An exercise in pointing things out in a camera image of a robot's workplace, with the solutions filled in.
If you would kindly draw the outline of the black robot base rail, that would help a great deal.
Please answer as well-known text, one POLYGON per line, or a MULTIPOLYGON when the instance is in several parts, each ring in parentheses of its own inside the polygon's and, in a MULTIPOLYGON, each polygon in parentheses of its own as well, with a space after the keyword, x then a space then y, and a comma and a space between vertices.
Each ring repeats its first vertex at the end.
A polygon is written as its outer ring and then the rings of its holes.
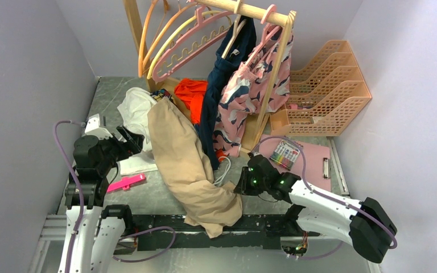
POLYGON ((303 231, 292 220, 292 214, 246 214, 234 225, 226 226, 216 238, 209 238, 202 226, 184 222, 181 214, 132 214, 127 205, 108 205, 102 218, 117 217, 125 230, 117 243, 117 254, 132 251, 170 249, 207 249, 210 247, 261 247, 279 250, 281 240, 291 237, 301 241, 318 233, 303 231))

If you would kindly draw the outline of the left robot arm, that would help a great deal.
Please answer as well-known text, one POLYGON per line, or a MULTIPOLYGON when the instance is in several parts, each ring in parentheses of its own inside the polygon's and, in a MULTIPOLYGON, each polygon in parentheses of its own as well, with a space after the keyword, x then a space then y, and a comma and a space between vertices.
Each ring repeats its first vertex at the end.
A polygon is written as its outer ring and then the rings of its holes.
POLYGON ((75 166, 64 191, 66 234, 59 272, 107 272, 122 237, 137 228, 128 205, 105 205, 108 173, 119 161, 139 154, 145 137, 117 127, 115 135, 100 139, 84 135, 74 143, 75 166))

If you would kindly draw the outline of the beige drawstring shorts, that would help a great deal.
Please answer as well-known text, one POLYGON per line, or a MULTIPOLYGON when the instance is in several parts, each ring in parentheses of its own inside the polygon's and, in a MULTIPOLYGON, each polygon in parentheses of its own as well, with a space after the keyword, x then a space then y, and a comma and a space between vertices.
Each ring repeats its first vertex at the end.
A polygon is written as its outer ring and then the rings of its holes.
POLYGON ((233 226, 242 216, 242 200, 233 192, 235 185, 214 184, 213 168, 195 128, 168 98, 158 101, 147 117, 155 164, 183 206, 184 222, 201 226, 209 238, 219 237, 224 227, 233 226))

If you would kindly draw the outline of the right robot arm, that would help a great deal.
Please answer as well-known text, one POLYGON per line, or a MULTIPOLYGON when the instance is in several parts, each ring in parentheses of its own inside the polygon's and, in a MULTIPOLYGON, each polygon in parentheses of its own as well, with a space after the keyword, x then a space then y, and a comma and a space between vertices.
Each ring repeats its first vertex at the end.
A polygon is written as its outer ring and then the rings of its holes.
POLYGON ((333 237, 373 263, 381 263, 398 246, 397 227, 376 199, 356 200, 323 190, 304 176, 280 173, 262 155, 252 156, 242 168, 234 192, 243 196, 268 193, 289 203, 284 227, 290 235, 311 231, 333 237))

